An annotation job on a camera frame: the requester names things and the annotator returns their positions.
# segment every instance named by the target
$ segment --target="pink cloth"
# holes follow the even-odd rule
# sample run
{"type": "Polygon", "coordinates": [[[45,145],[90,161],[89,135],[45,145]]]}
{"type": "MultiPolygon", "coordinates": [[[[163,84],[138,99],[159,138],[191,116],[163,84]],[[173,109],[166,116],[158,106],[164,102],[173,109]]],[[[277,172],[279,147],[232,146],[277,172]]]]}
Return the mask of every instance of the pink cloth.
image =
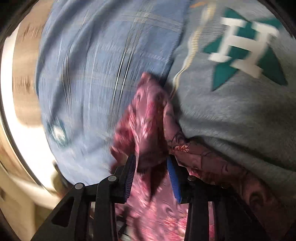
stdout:
{"type": "MultiPolygon", "coordinates": [[[[117,214],[129,208],[134,240],[184,239],[188,205],[179,205],[174,198],[165,164],[168,154],[174,154],[179,165],[205,182],[233,186],[271,237],[282,236],[287,229],[270,224],[270,218],[284,218],[284,211],[261,180],[184,137],[168,94],[148,73],[142,74],[135,97],[117,125],[111,153],[116,165],[124,164],[129,154],[137,156],[131,196],[125,205],[117,205],[117,214]],[[266,218],[270,210],[273,214],[266,218]]],[[[210,240],[214,240],[211,204],[209,211],[210,240]]]]}

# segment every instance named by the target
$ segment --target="white surface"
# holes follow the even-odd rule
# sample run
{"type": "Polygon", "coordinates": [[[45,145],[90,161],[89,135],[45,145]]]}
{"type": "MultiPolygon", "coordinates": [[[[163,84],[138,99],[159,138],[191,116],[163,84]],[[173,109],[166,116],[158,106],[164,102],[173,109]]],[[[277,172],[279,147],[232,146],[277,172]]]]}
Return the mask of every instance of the white surface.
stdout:
{"type": "Polygon", "coordinates": [[[54,189],[51,176],[56,172],[52,162],[55,160],[51,153],[43,127],[27,127],[22,125],[15,114],[12,95],[12,59],[19,26],[5,40],[1,60],[1,94],[4,112],[12,137],[24,160],[44,185],[54,189]]]}

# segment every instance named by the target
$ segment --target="gray fabric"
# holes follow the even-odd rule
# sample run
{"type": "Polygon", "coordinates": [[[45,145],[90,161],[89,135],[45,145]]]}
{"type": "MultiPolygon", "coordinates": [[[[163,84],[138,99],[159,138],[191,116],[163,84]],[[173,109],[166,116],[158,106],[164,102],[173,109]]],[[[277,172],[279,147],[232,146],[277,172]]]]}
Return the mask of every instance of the gray fabric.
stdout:
{"type": "Polygon", "coordinates": [[[142,72],[166,78],[189,1],[58,0],[36,67],[42,122],[71,183],[108,176],[117,120],[142,72]]]}
{"type": "Polygon", "coordinates": [[[255,78],[238,70],[213,89],[219,63],[209,60],[210,54],[205,51],[225,34],[221,17],[229,9],[248,21],[274,18],[255,0],[210,1],[190,8],[166,88],[171,92],[173,79],[182,69],[188,51],[197,49],[190,67],[180,75],[173,98],[184,134],[202,137],[209,146],[262,178],[284,203],[293,206],[296,203],[296,41],[284,27],[279,27],[279,35],[272,37],[269,44],[281,65],[286,85],[263,74],[255,78]],[[198,41],[192,42],[199,28],[198,41]]]}

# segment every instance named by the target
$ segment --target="orange mark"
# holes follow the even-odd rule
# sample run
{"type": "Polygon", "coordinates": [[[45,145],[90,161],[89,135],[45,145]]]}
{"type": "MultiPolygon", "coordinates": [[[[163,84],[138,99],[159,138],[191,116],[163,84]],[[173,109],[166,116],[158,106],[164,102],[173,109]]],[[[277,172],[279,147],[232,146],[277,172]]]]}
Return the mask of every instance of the orange mark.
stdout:
{"type": "Polygon", "coordinates": [[[195,3],[195,4],[191,5],[190,7],[191,8],[195,8],[195,7],[203,6],[205,4],[207,4],[206,1],[204,1],[204,2],[198,2],[198,3],[195,3]]]}

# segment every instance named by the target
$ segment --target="silver screw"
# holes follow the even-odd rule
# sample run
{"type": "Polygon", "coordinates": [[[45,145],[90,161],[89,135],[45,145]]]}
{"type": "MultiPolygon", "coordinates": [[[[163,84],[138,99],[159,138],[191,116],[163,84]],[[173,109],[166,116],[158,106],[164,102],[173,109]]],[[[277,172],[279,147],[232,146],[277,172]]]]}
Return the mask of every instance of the silver screw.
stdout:
{"type": "Polygon", "coordinates": [[[108,177],[108,181],[110,181],[110,182],[114,182],[116,179],[117,179],[116,176],[109,176],[108,177]]]}
{"type": "Polygon", "coordinates": [[[188,176],[188,180],[194,182],[196,180],[196,176],[188,176]]]}
{"type": "Polygon", "coordinates": [[[79,190],[81,188],[83,188],[83,184],[82,183],[75,184],[75,189],[79,190]]]}

